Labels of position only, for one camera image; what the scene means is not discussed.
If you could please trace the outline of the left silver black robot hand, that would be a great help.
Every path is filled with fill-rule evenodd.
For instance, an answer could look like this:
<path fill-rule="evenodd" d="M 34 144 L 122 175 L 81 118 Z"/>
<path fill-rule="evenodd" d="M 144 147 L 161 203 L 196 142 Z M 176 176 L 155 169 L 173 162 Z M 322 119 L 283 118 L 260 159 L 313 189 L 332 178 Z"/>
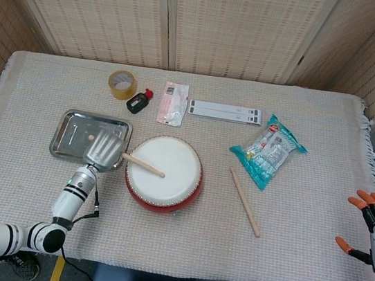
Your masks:
<path fill-rule="evenodd" d="M 84 151 L 83 161 L 98 172 L 107 172 L 120 162 L 125 152 L 125 142 L 106 129 L 101 129 Z"/>

